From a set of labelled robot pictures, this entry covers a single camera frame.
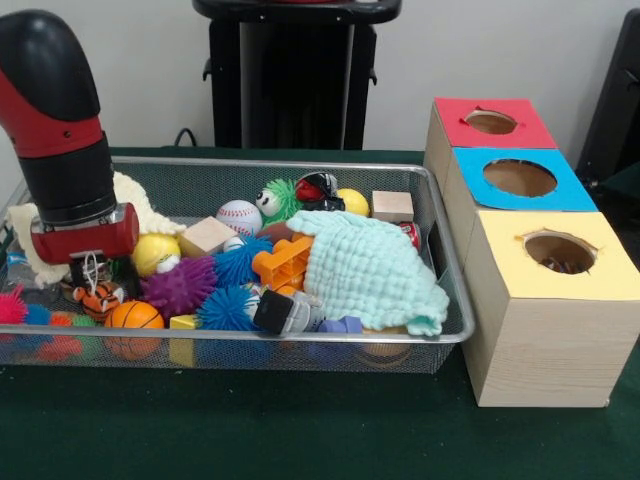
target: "yellow smiley ball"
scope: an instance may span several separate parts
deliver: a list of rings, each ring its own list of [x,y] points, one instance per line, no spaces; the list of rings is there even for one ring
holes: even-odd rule
[[[148,233],[146,235],[140,235],[138,244],[131,257],[138,271],[138,275],[141,277],[149,277],[156,273],[158,264],[169,255],[180,256],[178,240],[171,235]]]
[[[352,188],[341,188],[338,190],[338,196],[344,200],[347,212],[369,216],[369,203],[360,192]]]

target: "metal tray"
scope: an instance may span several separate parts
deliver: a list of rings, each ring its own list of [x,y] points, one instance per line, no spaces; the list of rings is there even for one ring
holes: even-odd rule
[[[443,333],[304,333],[282,338],[251,332],[0,325],[0,364],[435,373],[453,346],[473,333],[473,310],[444,206],[435,177],[422,167],[139,157],[114,157],[114,163],[116,170],[144,186],[154,208],[171,217],[213,215],[229,200],[254,198],[269,180],[296,179],[317,170],[333,173],[341,187],[369,197],[373,190],[411,192],[423,240],[421,257],[451,298]],[[8,205],[28,200],[23,183]],[[2,272],[4,282],[4,265]],[[76,308],[65,300],[55,305],[57,310]],[[75,340],[83,345],[80,354],[69,348],[78,344]],[[147,351],[153,353],[138,358]],[[185,356],[193,363],[178,358]]]

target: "hole in box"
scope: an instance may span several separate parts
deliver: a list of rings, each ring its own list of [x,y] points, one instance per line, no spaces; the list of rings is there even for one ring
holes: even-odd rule
[[[484,167],[484,178],[503,192],[521,197],[541,197],[558,186],[546,168],[527,160],[496,160]]]
[[[492,110],[474,110],[464,120],[472,128],[489,135],[507,135],[518,125],[509,115]]]
[[[525,240],[524,246],[540,265],[567,275],[588,271],[596,260],[593,247],[565,233],[534,234]]]

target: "black cable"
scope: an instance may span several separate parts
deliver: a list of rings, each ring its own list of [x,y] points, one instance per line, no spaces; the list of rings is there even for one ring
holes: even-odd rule
[[[173,142],[173,146],[174,147],[179,147],[180,146],[180,141],[182,140],[182,137],[184,137],[186,135],[189,136],[189,138],[191,139],[191,146],[193,147],[197,147],[198,146],[198,142],[196,141],[196,137],[193,134],[193,132],[191,131],[191,129],[189,128],[183,128],[182,130],[180,130],[180,133],[178,133],[178,136],[176,137],[175,142]]]

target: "red can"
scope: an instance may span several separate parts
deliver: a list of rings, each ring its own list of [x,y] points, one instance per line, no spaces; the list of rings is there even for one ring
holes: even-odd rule
[[[418,226],[413,222],[400,223],[398,226],[409,236],[411,243],[413,243],[413,246],[416,247],[416,250],[419,252],[422,248],[422,236],[420,235]]]

